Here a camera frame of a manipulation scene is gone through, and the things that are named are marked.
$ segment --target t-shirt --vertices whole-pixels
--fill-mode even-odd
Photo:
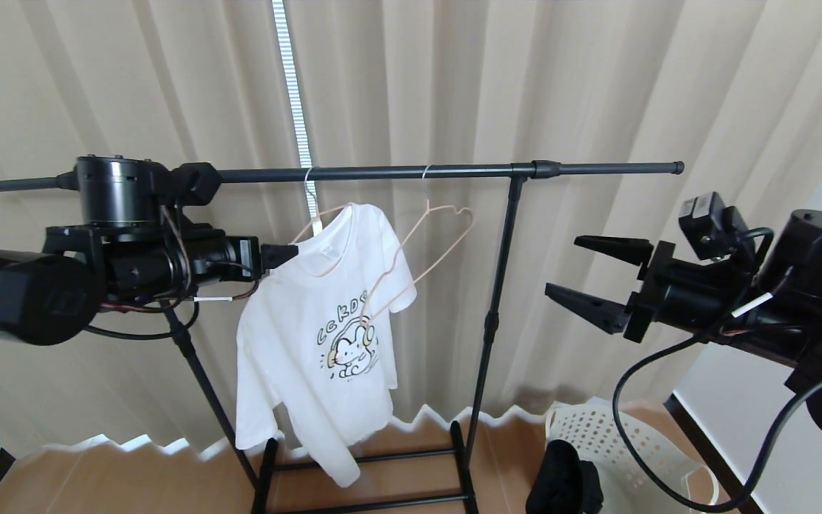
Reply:
[[[360,476],[348,446],[392,417],[389,390],[397,377],[388,311],[410,306],[417,290],[398,238],[375,206],[348,204],[297,247],[297,257],[265,277],[240,316],[237,447],[273,437],[271,410],[284,403],[311,458],[345,488]],[[395,269],[371,295],[397,251]]]

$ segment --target hanger hook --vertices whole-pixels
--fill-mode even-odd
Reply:
[[[314,167],[316,167],[316,166],[310,166],[309,168],[307,168],[306,175],[303,176],[303,190],[306,191],[307,195],[310,195],[310,196],[313,197],[313,202],[316,202],[315,207],[316,207],[316,211],[318,212],[319,211],[319,198],[316,198],[316,193],[313,193],[313,190],[310,189],[310,185],[307,184],[307,180],[310,178],[310,172],[313,171]]]
[[[427,207],[430,207],[430,191],[427,190],[427,170],[433,165],[424,167],[424,173],[420,174],[420,186],[424,190],[424,198],[427,199]]]

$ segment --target laundry basket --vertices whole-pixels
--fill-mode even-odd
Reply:
[[[689,497],[687,476],[699,468],[709,473],[712,498],[718,500],[719,485],[709,468],[688,458],[666,438],[646,423],[620,414],[621,423],[629,434],[630,443],[643,461],[665,484],[684,497]],[[598,470],[604,507],[601,514],[687,514],[689,508],[672,500],[659,489],[633,456],[626,451],[611,408],[602,405],[555,404],[545,418],[547,442],[562,439],[571,443],[579,458],[591,461]]]

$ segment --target beige curtain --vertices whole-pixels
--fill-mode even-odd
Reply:
[[[780,228],[822,176],[822,1],[286,6],[317,166],[687,163],[683,176],[525,185],[489,413],[607,396],[629,364],[681,336],[608,338],[544,298],[544,282],[621,301],[636,285],[635,269],[573,247],[575,236],[681,241],[676,205],[714,189],[751,225]],[[0,4],[0,178],[54,175],[83,153],[296,166],[274,33],[268,3]],[[397,317],[405,419],[423,403],[446,417],[470,404],[506,201],[502,179],[428,182],[432,201],[473,208],[477,225]],[[399,235],[423,208],[417,180],[318,186],[323,208],[374,203]],[[191,210],[230,233],[286,241],[306,221],[300,196],[298,185],[231,186]],[[43,227],[78,218],[71,193],[0,195],[0,248],[37,248]],[[412,269],[460,230],[457,219],[428,222],[407,250]],[[209,306],[193,330],[229,413],[239,309]],[[148,316],[98,324],[163,329]],[[694,358],[637,376],[629,396],[661,398]],[[220,437],[169,341],[0,341],[0,443],[21,455],[97,433]]]

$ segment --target floor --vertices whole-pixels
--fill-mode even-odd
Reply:
[[[627,413],[669,436],[699,461],[699,455],[671,416],[659,405],[634,404]],[[467,432],[467,421],[462,424]],[[392,427],[356,448],[357,455],[376,455],[443,447],[446,430],[424,422],[413,433]],[[544,426],[512,418],[501,426],[479,427],[471,475],[479,511],[515,514],[524,511],[544,452]],[[261,456],[254,459],[258,468]],[[705,500],[711,487],[704,475],[691,476],[691,495]],[[362,466],[359,481],[340,489],[319,469],[277,474],[272,483],[270,512],[394,500],[407,495],[457,492],[451,455]],[[154,446],[125,452],[102,443],[75,453],[48,450],[16,462],[0,485],[0,513],[101,512],[248,512],[251,488],[229,448],[203,462],[183,449],[164,455]],[[390,514],[462,513],[460,502],[385,510]]]

